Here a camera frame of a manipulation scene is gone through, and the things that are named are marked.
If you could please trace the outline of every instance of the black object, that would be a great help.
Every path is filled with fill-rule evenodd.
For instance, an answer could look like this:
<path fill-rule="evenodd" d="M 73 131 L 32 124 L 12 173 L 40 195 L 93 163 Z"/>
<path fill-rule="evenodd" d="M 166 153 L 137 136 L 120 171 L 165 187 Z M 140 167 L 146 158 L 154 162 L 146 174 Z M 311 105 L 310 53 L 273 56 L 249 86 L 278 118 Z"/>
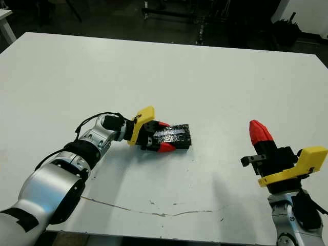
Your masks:
<path fill-rule="evenodd" d="M 81 194 L 85 188 L 85 183 L 79 179 L 69 190 L 63 200 L 60 202 L 49 224 L 59 224 L 68 219 L 73 210 L 80 201 Z"/>
<path fill-rule="evenodd" d="M 107 130 L 117 131 L 117 134 L 115 136 L 115 141 L 118 139 L 120 135 L 120 131 L 122 126 L 124 126 L 124 123 L 127 123 L 125 128 L 125 134 L 123 139 L 125 140 L 131 140 L 134 123 L 131 120 L 128 120 L 124 118 L 121 114 L 116 113 L 115 115 L 106 115 L 104 118 L 104 122 L 102 123 L 102 126 Z"/>
<path fill-rule="evenodd" d="M 81 156 L 89 164 L 92 170 L 100 160 L 100 152 L 92 143 L 84 140 L 75 140 L 64 146 L 64 151 Z"/>
<path fill-rule="evenodd" d="M 273 24 L 273 34 L 278 44 L 292 46 L 300 36 L 301 30 L 296 23 L 292 22 L 295 14 L 294 12 L 289 20 L 282 19 Z"/>
<path fill-rule="evenodd" d="M 251 163 L 256 175 L 261 175 L 261 177 L 293 168 L 294 163 L 298 160 L 291 147 L 277 148 L 273 141 L 259 141 L 254 148 L 258 155 L 245 156 L 240 161 L 244 167 Z M 301 189 L 301 178 L 271 183 L 267 185 L 267 188 L 271 194 L 299 190 Z"/>
<path fill-rule="evenodd" d="M 163 145 L 164 143 L 171 145 L 172 148 Z M 139 131 L 136 144 L 141 145 L 141 149 L 143 150 L 147 149 L 159 152 L 188 149 L 191 145 L 189 126 L 170 126 L 166 123 L 152 120 L 143 124 Z"/>
<path fill-rule="evenodd" d="M 321 227 L 321 218 L 314 203 L 309 194 L 301 191 L 292 197 L 293 212 L 297 221 L 306 230 L 318 229 Z"/>
<path fill-rule="evenodd" d="M 187 150 L 191 145 L 189 126 L 185 124 L 165 127 L 154 133 L 153 140 L 158 143 L 167 142 L 177 149 Z"/>
<path fill-rule="evenodd" d="M 9 214 L 18 219 L 17 224 L 23 227 L 25 232 L 28 232 L 39 224 L 37 219 L 32 214 L 26 212 L 23 209 L 9 208 L 1 211 L 0 213 Z"/>

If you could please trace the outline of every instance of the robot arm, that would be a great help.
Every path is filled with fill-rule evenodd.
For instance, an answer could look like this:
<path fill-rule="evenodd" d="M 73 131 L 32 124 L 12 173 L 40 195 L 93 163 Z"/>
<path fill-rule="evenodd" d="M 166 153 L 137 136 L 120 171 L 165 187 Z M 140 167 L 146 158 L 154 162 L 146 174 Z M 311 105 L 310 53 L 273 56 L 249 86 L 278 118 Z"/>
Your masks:
<path fill-rule="evenodd" d="M 79 138 L 81 127 L 97 116 L 95 126 Z M 103 113 L 83 121 L 76 129 L 75 141 L 54 152 L 57 155 L 43 164 L 50 156 L 46 157 L 25 181 L 18 202 L 0 212 L 0 245 L 34 245 L 49 224 L 67 220 L 80 200 L 85 181 L 113 140 L 134 141 L 131 144 L 157 151 L 189 147 L 188 125 L 183 125 L 186 131 L 180 133 L 181 139 L 174 141 L 172 136 L 177 134 L 166 129 L 167 125 L 160 126 L 153 118 L 154 109 L 148 107 L 133 120 L 119 113 Z M 158 140 L 156 134 L 159 132 L 168 139 Z"/>
<path fill-rule="evenodd" d="M 277 230 L 277 245 L 324 246 L 322 220 L 328 214 L 302 189 L 301 180 L 320 170 L 328 153 L 324 147 L 304 148 L 294 155 L 291 147 L 277 148 L 271 134 L 260 122 L 250 122 L 252 144 L 258 155 L 241 159 L 252 164 L 259 184 L 267 187 L 272 219 Z"/>

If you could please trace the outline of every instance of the yellow gripper mount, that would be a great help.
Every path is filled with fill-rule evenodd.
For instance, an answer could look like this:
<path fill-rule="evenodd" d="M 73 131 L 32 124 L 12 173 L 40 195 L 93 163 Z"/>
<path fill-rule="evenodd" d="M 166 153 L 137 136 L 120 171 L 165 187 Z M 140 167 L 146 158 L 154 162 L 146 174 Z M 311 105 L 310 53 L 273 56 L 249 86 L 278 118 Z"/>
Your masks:
<path fill-rule="evenodd" d="M 132 118 L 134 121 L 134 128 L 131 140 L 128 141 L 128 144 L 135 145 L 138 139 L 139 131 L 143 124 L 150 122 L 155 118 L 155 110 L 153 106 L 148 106 L 144 109 L 141 109 L 135 117 Z"/>
<path fill-rule="evenodd" d="M 260 178 L 258 183 L 261 187 L 265 187 L 271 183 L 318 172 L 327 156 L 327 153 L 328 149 L 321 146 L 304 148 L 293 168 L 285 169 L 282 172 Z"/>

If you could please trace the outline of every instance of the white table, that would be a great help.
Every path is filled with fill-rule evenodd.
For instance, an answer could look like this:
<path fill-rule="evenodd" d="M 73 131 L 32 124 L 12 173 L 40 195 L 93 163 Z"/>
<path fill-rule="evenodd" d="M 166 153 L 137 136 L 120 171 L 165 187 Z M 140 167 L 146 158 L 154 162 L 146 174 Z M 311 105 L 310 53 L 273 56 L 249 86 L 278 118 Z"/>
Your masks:
<path fill-rule="evenodd" d="M 240 163 L 255 154 L 249 120 L 294 151 L 328 146 L 328 70 L 314 55 L 26 33 L 0 54 L 0 76 L 0 209 L 90 115 L 153 105 L 156 119 L 190 125 L 186 152 L 112 143 L 88 199 L 50 230 L 274 244 L 269 193 Z M 324 208 L 327 175 L 326 161 L 303 182 Z"/>
<path fill-rule="evenodd" d="M 6 17 L 11 14 L 11 10 L 0 9 L 0 30 L 9 44 L 12 44 L 16 41 L 16 36 L 6 20 Z"/>

